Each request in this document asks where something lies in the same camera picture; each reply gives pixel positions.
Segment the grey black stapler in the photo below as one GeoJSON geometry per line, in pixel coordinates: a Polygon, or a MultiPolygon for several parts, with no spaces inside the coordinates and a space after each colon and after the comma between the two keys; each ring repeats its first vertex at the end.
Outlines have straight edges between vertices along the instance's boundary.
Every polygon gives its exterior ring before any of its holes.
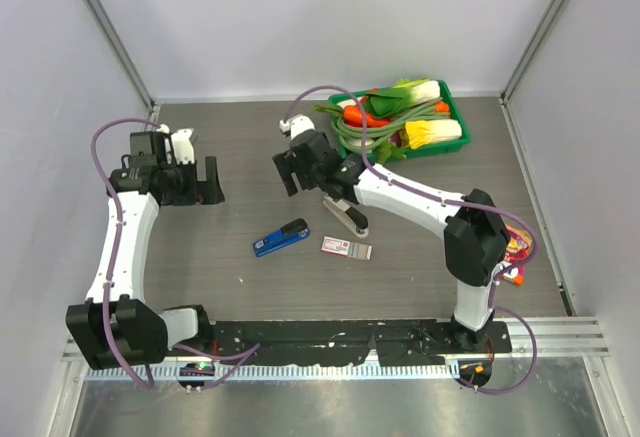
{"type": "Polygon", "coordinates": [[[343,199],[323,197],[323,205],[356,237],[366,238],[369,234],[367,217],[343,199]]]}

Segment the blue stapler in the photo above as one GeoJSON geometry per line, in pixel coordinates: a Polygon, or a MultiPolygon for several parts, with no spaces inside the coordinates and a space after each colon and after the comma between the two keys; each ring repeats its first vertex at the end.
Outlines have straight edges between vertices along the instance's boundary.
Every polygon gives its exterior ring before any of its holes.
{"type": "Polygon", "coordinates": [[[308,238],[310,233],[310,228],[304,219],[295,219],[255,241],[253,243],[254,254],[256,257],[268,255],[308,238]]]}

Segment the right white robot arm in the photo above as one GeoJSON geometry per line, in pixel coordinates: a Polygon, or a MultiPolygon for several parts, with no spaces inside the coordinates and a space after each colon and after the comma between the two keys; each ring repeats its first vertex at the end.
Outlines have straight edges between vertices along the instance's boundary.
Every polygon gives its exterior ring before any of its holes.
{"type": "Polygon", "coordinates": [[[403,178],[365,156],[343,158],[326,135],[305,130],[273,162],[292,196],[321,189],[330,197],[374,207],[413,222],[443,240],[445,264],[457,280],[451,337],[465,352],[488,339],[495,310],[494,279],[504,260],[509,235],[490,196],[433,189],[403,178]]]}

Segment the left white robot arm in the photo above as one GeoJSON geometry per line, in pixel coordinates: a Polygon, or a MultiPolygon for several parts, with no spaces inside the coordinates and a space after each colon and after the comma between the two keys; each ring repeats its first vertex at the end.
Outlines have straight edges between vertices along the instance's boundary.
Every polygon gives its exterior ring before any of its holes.
{"type": "Polygon", "coordinates": [[[213,342],[200,304],[161,313],[145,303],[145,265],[151,233],[162,208],[216,205],[225,200],[217,160],[197,173],[191,128],[134,132],[130,151],[108,178],[109,221],[94,281],[82,304],[68,307],[66,326],[93,370],[160,363],[179,344],[190,355],[213,342]]]}

